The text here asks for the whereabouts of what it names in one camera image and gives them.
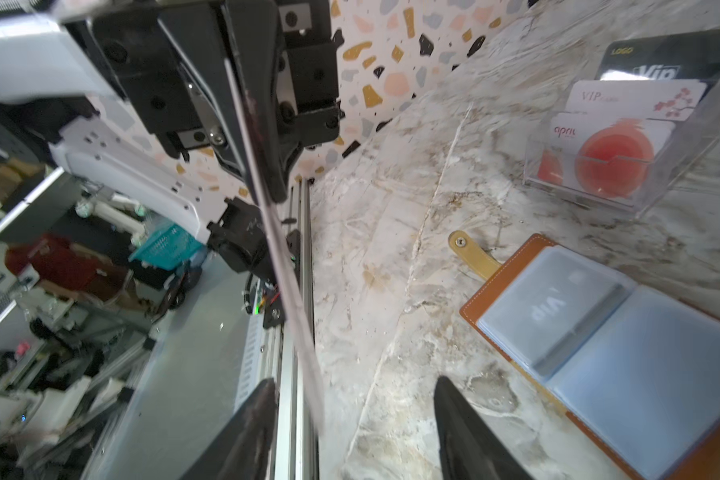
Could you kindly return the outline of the white red credit card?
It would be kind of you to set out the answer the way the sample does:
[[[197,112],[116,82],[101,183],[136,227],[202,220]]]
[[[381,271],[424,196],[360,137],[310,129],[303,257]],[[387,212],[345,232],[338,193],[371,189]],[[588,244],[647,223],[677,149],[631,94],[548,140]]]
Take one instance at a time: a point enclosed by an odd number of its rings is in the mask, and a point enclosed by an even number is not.
[[[565,110],[627,118],[685,121],[708,86],[698,80],[598,81],[573,84]]]
[[[561,112],[547,128],[536,177],[625,203],[674,129],[671,121]]]

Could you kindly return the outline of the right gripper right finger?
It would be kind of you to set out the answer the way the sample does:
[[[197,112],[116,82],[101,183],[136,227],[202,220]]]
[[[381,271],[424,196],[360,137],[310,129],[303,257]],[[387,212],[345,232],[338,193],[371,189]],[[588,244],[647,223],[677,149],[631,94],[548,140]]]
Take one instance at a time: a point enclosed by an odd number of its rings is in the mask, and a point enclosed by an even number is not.
[[[532,479],[447,376],[433,400],[444,479]]]

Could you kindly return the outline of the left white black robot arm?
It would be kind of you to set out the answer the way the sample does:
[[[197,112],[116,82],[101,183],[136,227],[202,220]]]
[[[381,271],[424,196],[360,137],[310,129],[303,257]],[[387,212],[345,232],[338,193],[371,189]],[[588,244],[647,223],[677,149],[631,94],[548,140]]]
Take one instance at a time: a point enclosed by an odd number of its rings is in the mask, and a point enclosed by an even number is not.
[[[275,208],[339,134],[325,1],[0,1],[0,149],[125,194],[235,271],[293,279]],[[95,100],[128,104],[170,158],[209,148],[253,203],[182,180]]]

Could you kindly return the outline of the brown leather card holder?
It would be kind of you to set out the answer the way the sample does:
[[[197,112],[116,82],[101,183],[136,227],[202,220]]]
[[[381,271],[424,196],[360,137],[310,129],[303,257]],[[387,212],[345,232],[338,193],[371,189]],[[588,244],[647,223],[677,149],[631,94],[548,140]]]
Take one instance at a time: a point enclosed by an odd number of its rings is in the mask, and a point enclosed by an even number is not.
[[[462,318],[633,479],[720,479],[720,319],[638,282],[546,382],[477,321],[546,247],[535,234],[461,307]]]

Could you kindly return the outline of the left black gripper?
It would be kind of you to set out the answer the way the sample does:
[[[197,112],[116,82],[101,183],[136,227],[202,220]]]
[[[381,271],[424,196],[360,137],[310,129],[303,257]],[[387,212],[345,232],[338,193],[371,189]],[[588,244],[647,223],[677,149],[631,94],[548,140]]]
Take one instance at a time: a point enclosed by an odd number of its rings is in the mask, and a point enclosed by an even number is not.
[[[90,49],[173,158],[286,199],[306,149],[338,137],[337,46],[325,1],[126,1],[89,20]]]

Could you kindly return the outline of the pink white VIP card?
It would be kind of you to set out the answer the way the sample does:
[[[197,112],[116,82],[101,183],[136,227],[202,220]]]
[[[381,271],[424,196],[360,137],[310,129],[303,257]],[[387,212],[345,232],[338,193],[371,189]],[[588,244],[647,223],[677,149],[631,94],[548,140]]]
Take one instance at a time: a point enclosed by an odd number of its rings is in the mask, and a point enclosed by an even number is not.
[[[240,93],[232,63],[230,60],[225,59],[223,65],[236,120],[242,136],[242,149],[245,152],[247,162],[246,171],[251,178],[250,189],[256,195],[256,202],[261,212],[272,265],[278,281],[282,305],[287,316],[286,324],[292,332],[299,365],[304,375],[305,400],[310,409],[312,425],[317,432],[321,433],[324,431],[325,425],[323,380],[303,297],[291,264],[290,252],[280,224],[276,205],[267,191],[256,164],[257,154],[253,146],[249,121],[245,115],[245,101]]]

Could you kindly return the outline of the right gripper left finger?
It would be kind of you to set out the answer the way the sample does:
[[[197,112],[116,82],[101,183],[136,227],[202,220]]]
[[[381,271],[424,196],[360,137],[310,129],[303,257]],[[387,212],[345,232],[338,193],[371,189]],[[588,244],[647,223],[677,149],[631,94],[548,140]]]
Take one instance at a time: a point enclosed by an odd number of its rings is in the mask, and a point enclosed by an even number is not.
[[[181,480],[264,479],[274,436],[276,384],[262,380]]]

